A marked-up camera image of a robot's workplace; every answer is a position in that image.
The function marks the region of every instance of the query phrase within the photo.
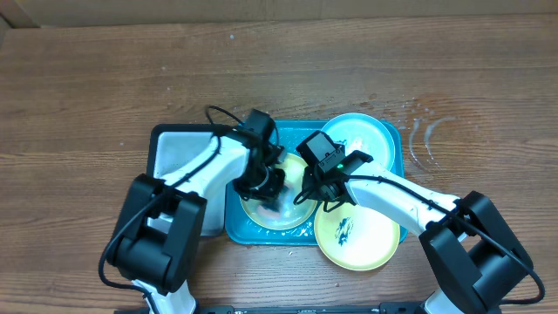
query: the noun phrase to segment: light blue plate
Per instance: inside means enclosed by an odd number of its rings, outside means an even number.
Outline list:
[[[380,121],[382,129],[387,132],[384,135],[391,138],[391,143],[396,143],[392,150],[394,162],[391,171],[401,177],[404,176],[403,155],[401,153],[401,137],[395,126],[389,122]],[[305,140],[316,130],[322,129],[326,121],[298,121],[298,120],[279,120],[276,121],[280,134],[280,144],[287,148],[289,153],[298,155],[296,146]],[[227,185],[227,202],[225,210],[225,230],[228,236],[235,242],[244,245],[317,245],[314,236],[314,217],[316,212],[300,226],[283,231],[274,231],[257,225],[248,217],[242,208],[240,197],[235,192],[232,184]],[[407,229],[400,227],[399,241],[402,242],[407,237]]]
[[[346,113],[331,119],[323,126],[335,142],[345,145],[345,154],[355,150],[367,153],[386,169],[395,161],[395,144],[382,122],[363,113]]]

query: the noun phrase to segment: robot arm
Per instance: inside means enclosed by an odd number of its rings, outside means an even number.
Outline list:
[[[149,296],[153,313],[194,312],[186,279],[206,208],[211,210],[212,201],[229,182],[241,197],[262,201],[274,200],[282,189],[285,173],[274,165],[286,152],[269,143],[275,122],[267,114],[253,110],[242,126],[214,129],[219,138],[213,137],[209,147],[184,167],[162,179],[142,174],[133,181],[103,253],[123,277],[140,287],[134,289]]]
[[[308,163],[296,200],[373,208],[419,238],[441,288],[421,305],[422,313],[499,312],[503,297],[527,273],[534,274],[528,253],[486,196],[472,192],[460,199],[422,188],[367,154],[345,157],[343,145],[319,131],[296,150]],[[481,240],[467,252],[460,242],[476,236],[474,230]]]

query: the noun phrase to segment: wood grain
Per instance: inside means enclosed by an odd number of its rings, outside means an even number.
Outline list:
[[[142,305],[102,285],[99,254],[145,171],[151,129],[206,123],[206,105],[240,117],[255,107],[275,119],[359,112],[390,121],[407,178],[489,195],[530,253],[547,297],[505,312],[555,312],[557,33],[556,15],[9,31],[0,312]],[[189,286],[205,305],[272,306],[422,300],[437,285],[414,236],[381,270],[357,273],[318,248],[247,248],[223,235],[202,242]],[[525,280],[513,297],[535,293]]]

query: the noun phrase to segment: black bracket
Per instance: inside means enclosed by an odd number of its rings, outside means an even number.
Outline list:
[[[382,302],[379,314],[426,314],[422,302]]]
[[[473,191],[456,203],[457,216],[468,220],[533,268],[528,253],[488,197]],[[455,306],[465,313],[496,311],[502,298],[527,272],[484,240],[467,252],[458,240],[461,230],[458,222],[447,216],[441,222],[429,223],[418,238],[440,288]]]
[[[323,210],[329,212],[340,205],[348,202],[356,205],[349,197],[347,188],[342,179],[352,174],[365,162],[372,161],[372,157],[360,151],[354,151],[345,157],[345,147],[334,143],[326,133],[315,131],[306,138],[296,151],[303,157],[308,166],[304,169],[303,190],[320,184],[320,188],[310,193],[311,200],[338,201],[333,208],[327,209],[327,203]]]
[[[163,180],[146,174],[138,176],[128,190],[112,236],[164,188],[168,187]],[[126,229],[108,252],[107,262],[117,267],[124,278],[149,283],[162,295],[177,291],[192,269],[206,204],[207,200],[196,193],[168,191],[157,206]],[[146,224],[148,217],[157,217],[161,212],[173,217],[166,233]]]
[[[239,132],[228,133],[250,150],[248,165],[242,177],[233,180],[236,193],[244,199],[274,201],[282,190],[285,172],[274,165],[286,153],[284,147],[272,145],[269,138],[276,123],[268,114],[253,109]]]

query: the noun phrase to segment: black cable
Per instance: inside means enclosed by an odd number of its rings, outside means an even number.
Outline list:
[[[231,117],[232,119],[234,119],[236,122],[238,122],[239,125],[243,126],[244,122],[242,122],[240,119],[238,119],[237,116],[233,115],[232,113],[228,112],[227,110],[220,108],[218,106],[206,106],[206,117],[209,120],[209,123],[211,123],[211,125],[214,125],[213,119],[211,119],[211,117],[209,116],[209,109],[213,109],[216,110],[220,113],[225,113],[227,114],[227,116]]]
[[[345,203],[346,203],[346,201],[340,201],[339,203],[335,204],[332,208],[328,208],[328,202],[325,201],[323,203],[323,211],[326,212],[326,213],[330,213],[330,212],[334,211],[335,209],[342,207]]]
[[[153,207],[153,205],[157,204],[159,201],[161,201],[162,199],[164,199],[163,196],[167,195],[167,193],[169,191],[172,191],[173,189],[177,188],[178,186],[180,186],[182,183],[190,180],[190,178],[192,178],[196,173],[200,172],[200,170],[202,170],[205,166],[207,166],[209,164],[209,162],[211,162],[219,153],[219,151],[221,150],[221,138],[219,136],[217,136],[217,148],[214,150],[214,152],[211,154],[211,156],[209,156],[209,158],[207,158],[205,161],[203,161],[198,167],[196,167],[194,170],[192,170],[191,172],[189,172],[188,174],[185,174],[182,178],[180,178],[178,181],[176,181],[173,185],[164,188],[163,191],[158,194],[157,196],[155,196],[151,201],[149,201],[143,208],[141,208],[138,213],[136,213],[136,215],[134,215],[120,230],[119,232],[112,238],[112,240],[105,246],[105,249],[103,250],[103,253],[101,254],[101,257],[99,259],[99,278],[101,279],[101,281],[106,284],[109,287],[113,287],[113,288],[117,288],[117,289],[127,289],[127,290],[136,290],[139,292],[143,293],[143,298],[147,298],[147,301],[149,302],[149,304],[151,305],[151,309],[153,310],[154,314],[159,314],[159,310],[157,309],[157,305],[155,305],[155,302],[153,300],[153,296],[151,294],[151,292],[149,292],[147,289],[143,288],[143,287],[139,287],[139,286],[135,286],[132,284],[123,284],[123,283],[115,283],[112,282],[110,280],[108,280],[105,276],[105,260],[106,260],[106,256],[108,254],[108,252],[112,249],[112,246],[120,240],[120,237],[124,234],[124,231],[126,231],[126,229],[133,223],[135,222],[139,217],[142,217],[145,212],[147,210],[149,210],[150,208]]]
[[[541,278],[536,274],[536,272],[533,269],[531,269],[529,266],[527,266],[514,253],[512,253],[509,249],[504,248],[501,244],[496,242],[492,237],[490,237],[489,235],[485,234],[484,232],[482,232],[481,230],[479,230],[478,228],[473,226],[470,222],[466,222],[462,218],[458,217],[452,211],[441,207],[440,205],[438,205],[436,202],[434,202],[432,200],[428,200],[423,195],[420,195],[419,193],[411,190],[410,188],[404,186],[403,184],[401,184],[399,182],[396,182],[396,181],[393,181],[393,180],[390,180],[390,179],[387,179],[387,178],[381,177],[381,176],[345,175],[345,176],[340,177],[340,178],[329,179],[329,180],[325,180],[325,181],[318,181],[315,185],[303,189],[303,191],[301,191],[301,193],[299,193],[295,197],[294,203],[295,203],[295,205],[298,205],[298,204],[302,203],[303,201],[307,200],[317,189],[319,189],[323,185],[332,184],[332,183],[345,183],[349,180],[378,181],[378,182],[387,183],[387,184],[390,184],[390,185],[392,185],[396,188],[399,188],[399,189],[403,190],[404,192],[406,192],[407,194],[409,194],[409,195],[413,196],[414,198],[418,199],[419,201],[422,201],[423,203],[425,203],[429,207],[434,208],[434,209],[436,209],[436,210],[438,210],[438,211],[440,211],[440,212],[442,212],[446,215],[451,216],[456,222],[458,222],[467,231],[479,235],[482,240],[488,242],[490,245],[492,245],[494,248],[496,248],[501,254],[507,255],[511,259],[513,259],[518,265],[520,265],[533,278],[534,282],[537,285],[537,288],[539,289],[539,294],[537,295],[537,297],[532,297],[532,298],[528,298],[528,299],[520,299],[520,300],[504,299],[500,302],[500,305],[504,305],[504,304],[520,304],[520,305],[536,304],[544,298],[544,296],[546,294],[546,290],[545,290],[545,287],[544,287],[544,283],[542,283]]]
[[[277,125],[273,125],[276,130],[276,146],[279,146],[279,130],[277,129]]]

